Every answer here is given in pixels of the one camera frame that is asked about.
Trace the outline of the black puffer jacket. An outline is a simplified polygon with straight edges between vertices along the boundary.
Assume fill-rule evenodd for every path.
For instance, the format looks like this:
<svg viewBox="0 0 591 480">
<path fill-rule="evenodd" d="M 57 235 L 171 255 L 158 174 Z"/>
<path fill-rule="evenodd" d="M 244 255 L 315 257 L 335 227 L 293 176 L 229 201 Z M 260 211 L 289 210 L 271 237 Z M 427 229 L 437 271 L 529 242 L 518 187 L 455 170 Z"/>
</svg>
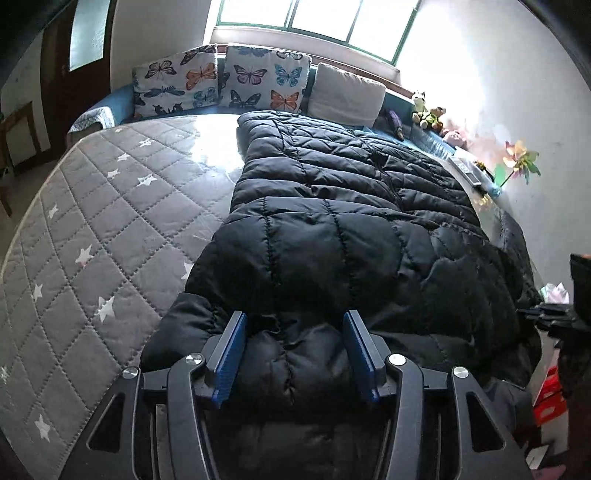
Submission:
<svg viewBox="0 0 591 480">
<path fill-rule="evenodd" d="M 206 417 L 221 477 L 374 477 L 389 414 L 356 388 L 351 310 L 392 353 L 465 367 L 516 443 L 533 441 L 541 341 L 518 317 L 537 299 L 518 225 L 493 243 L 438 161 L 374 134 L 259 111 L 238 118 L 238 142 L 228 218 L 141 356 L 170 367 L 245 313 L 238 375 Z"/>
</svg>

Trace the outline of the red plastic item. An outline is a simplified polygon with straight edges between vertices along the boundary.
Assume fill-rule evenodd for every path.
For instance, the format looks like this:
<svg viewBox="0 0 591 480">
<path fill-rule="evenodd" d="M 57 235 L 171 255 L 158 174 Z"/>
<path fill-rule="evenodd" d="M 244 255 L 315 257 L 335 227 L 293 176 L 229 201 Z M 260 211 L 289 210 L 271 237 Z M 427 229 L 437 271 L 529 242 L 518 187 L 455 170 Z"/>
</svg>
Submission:
<svg viewBox="0 0 591 480">
<path fill-rule="evenodd" d="M 548 369 L 534 402 L 536 425 L 542 425 L 562 416 L 567 411 L 567 402 L 562 395 L 562 385 L 558 375 L 558 367 Z"/>
</svg>

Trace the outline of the grey star quilted mattress cover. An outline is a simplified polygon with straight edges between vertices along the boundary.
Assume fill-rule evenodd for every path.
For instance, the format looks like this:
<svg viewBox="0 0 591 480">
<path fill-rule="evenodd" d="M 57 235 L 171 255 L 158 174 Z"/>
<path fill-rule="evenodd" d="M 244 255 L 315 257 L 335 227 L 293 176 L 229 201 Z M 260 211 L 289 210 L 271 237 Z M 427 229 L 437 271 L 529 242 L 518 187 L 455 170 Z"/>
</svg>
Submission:
<svg viewBox="0 0 591 480">
<path fill-rule="evenodd" d="M 1 431 L 31 477 L 60 475 L 228 214 L 236 128 L 212 114 L 93 133 L 32 200 L 1 269 Z"/>
</svg>

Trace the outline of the colourful pinwheel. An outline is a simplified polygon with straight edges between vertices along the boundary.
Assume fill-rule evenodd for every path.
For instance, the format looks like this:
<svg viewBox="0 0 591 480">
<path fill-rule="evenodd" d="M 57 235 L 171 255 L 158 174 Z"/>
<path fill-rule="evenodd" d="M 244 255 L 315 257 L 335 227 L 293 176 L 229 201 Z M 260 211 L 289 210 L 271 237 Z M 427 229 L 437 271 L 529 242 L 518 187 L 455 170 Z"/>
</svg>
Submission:
<svg viewBox="0 0 591 480">
<path fill-rule="evenodd" d="M 503 188 L 512 178 L 522 177 L 529 184 L 530 177 L 541 176 L 541 170 L 536 162 L 539 153 L 526 147 L 525 142 L 505 143 L 505 153 L 502 161 L 495 167 L 494 180 L 499 188 Z"/>
</svg>

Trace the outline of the pink plush toy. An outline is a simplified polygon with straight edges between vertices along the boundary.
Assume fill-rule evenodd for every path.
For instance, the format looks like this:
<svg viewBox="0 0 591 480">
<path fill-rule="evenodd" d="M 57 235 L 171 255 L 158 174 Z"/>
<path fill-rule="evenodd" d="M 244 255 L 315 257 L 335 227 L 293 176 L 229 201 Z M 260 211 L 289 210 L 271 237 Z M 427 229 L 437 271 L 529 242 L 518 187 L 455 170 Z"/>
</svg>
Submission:
<svg viewBox="0 0 591 480">
<path fill-rule="evenodd" d="M 464 130 L 446 130 L 443 134 L 443 140 L 454 148 L 465 149 L 468 146 L 468 138 Z"/>
</svg>

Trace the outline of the purple plush toy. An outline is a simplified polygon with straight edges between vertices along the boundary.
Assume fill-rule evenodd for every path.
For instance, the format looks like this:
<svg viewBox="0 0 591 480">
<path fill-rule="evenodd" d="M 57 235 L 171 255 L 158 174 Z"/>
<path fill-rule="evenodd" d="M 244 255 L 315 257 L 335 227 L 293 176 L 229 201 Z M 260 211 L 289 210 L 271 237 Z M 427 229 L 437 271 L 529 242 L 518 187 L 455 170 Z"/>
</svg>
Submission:
<svg viewBox="0 0 591 480">
<path fill-rule="evenodd" d="M 393 135 L 400 141 L 405 140 L 404 136 L 404 128 L 401 122 L 400 117 L 396 113 L 396 111 L 392 109 L 388 109 L 385 111 L 385 118 L 388 122 L 388 126 L 393 133 Z"/>
</svg>

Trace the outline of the green brown plush toy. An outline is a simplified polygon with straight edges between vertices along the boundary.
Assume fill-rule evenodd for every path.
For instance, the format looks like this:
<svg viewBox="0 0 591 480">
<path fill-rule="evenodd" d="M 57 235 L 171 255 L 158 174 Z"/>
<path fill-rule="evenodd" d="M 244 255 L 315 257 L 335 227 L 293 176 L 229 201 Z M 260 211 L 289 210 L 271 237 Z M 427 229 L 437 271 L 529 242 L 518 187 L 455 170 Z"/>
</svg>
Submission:
<svg viewBox="0 0 591 480">
<path fill-rule="evenodd" d="M 441 117 L 446 113 L 444 107 L 432 108 L 429 112 L 425 112 L 420 121 L 420 127 L 425 131 L 433 131 L 440 134 L 444 128 Z"/>
</svg>

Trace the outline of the white plush toy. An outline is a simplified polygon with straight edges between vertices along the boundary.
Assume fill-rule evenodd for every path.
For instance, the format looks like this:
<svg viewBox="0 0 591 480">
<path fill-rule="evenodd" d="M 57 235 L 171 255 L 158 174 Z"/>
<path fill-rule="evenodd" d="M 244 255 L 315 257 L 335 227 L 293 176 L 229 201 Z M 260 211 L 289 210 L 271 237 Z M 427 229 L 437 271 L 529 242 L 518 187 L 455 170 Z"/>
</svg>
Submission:
<svg viewBox="0 0 591 480">
<path fill-rule="evenodd" d="M 426 95 L 424 92 L 416 91 L 412 95 L 412 102 L 414 103 L 414 110 L 412 113 L 412 120 L 415 124 L 420 124 L 426 113 L 428 112 L 426 108 Z"/>
</svg>

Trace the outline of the plain grey pillow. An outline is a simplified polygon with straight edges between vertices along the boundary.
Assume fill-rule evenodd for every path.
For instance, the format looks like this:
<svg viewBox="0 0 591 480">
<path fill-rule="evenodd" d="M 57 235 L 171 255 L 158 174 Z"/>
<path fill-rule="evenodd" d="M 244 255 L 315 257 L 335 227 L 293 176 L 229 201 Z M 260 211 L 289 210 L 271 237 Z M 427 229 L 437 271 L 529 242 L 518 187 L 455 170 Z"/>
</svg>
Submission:
<svg viewBox="0 0 591 480">
<path fill-rule="evenodd" d="M 386 92 L 380 82 L 320 63 L 308 100 L 308 115 L 342 125 L 372 127 Z"/>
</svg>

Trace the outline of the blue bed sheet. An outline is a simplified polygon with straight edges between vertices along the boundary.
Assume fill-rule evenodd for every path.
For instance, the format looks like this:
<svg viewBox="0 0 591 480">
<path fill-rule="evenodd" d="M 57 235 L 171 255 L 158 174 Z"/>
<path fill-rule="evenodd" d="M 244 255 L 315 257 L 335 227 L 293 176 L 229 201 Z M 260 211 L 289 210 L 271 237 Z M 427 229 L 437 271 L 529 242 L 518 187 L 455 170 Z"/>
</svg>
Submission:
<svg viewBox="0 0 591 480">
<path fill-rule="evenodd" d="M 122 86 L 91 106 L 74 121 L 69 133 L 81 132 L 98 124 L 102 129 L 113 128 L 132 117 L 134 89 L 131 84 Z"/>
</svg>

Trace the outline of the left butterfly print pillow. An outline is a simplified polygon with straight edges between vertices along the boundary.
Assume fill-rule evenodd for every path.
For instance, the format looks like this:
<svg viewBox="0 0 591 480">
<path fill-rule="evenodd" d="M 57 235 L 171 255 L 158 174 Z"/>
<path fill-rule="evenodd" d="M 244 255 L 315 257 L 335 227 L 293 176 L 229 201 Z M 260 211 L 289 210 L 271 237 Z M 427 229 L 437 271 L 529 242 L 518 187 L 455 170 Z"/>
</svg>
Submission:
<svg viewBox="0 0 591 480">
<path fill-rule="evenodd" d="M 204 45 L 134 67 L 134 117 L 150 118 L 216 105 L 216 52 L 215 45 Z"/>
</svg>

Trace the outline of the butterfly print pillow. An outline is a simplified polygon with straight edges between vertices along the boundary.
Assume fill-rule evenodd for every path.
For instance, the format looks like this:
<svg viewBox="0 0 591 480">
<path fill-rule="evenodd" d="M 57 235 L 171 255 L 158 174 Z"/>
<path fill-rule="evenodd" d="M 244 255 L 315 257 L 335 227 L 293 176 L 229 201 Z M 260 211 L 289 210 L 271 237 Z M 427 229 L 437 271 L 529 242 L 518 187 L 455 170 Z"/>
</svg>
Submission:
<svg viewBox="0 0 591 480">
<path fill-rule="evenodd" d="M 221 86 L 221 107 L 297 113 L 308 85 L 311 56 L 273 48 L 229 45 Z"/>
<path fill-rule="evenodd" d="M 216 52 L 215 45 L 204 45 L 134 67 L 134 117 L 150 118 L 216 105 Z"/>
</svg>

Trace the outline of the right butterfly print pillow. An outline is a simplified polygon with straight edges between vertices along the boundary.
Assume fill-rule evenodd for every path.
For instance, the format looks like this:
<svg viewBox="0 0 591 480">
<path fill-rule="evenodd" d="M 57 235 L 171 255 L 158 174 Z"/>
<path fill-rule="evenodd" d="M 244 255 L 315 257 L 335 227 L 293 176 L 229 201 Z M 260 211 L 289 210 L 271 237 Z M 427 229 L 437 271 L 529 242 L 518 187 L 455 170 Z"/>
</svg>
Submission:
<svg viewBox="0 0 591 480">
<path fill-rule="evenodd" d="M 297 113 L 308 85 L 311 56 L 273 48 L 229 45 L 221 86 L 221 107 Z"/>
</svg>

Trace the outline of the dark wooden door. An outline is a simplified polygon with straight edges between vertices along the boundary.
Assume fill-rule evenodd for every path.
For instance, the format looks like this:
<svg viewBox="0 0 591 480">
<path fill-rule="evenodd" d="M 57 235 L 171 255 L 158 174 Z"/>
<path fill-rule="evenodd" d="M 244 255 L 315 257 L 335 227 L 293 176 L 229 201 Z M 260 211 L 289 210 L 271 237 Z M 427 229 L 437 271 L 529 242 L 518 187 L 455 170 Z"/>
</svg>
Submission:
<svg viewBox="0 0 591 480">
<path fill-rule="evenodd" d="M 74 121 L 110 92 L 114 1 L 70 1 L 43 31 L 40 87 L 53 154 Z"/>
</svg>

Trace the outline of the green framed window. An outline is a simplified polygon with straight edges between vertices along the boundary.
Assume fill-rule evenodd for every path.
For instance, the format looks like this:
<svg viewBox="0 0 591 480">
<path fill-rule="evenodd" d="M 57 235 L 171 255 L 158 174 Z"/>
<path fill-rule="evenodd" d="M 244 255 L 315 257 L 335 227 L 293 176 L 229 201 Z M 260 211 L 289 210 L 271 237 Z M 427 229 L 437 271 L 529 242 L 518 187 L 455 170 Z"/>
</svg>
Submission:
<svg viewBox="0 0 591 480">
<path fill-rule="evenodd" d="M 223 1 L 219 26 L 294 33 L 352 48 L 396 64 L 419 1 Z"/>
</svg>

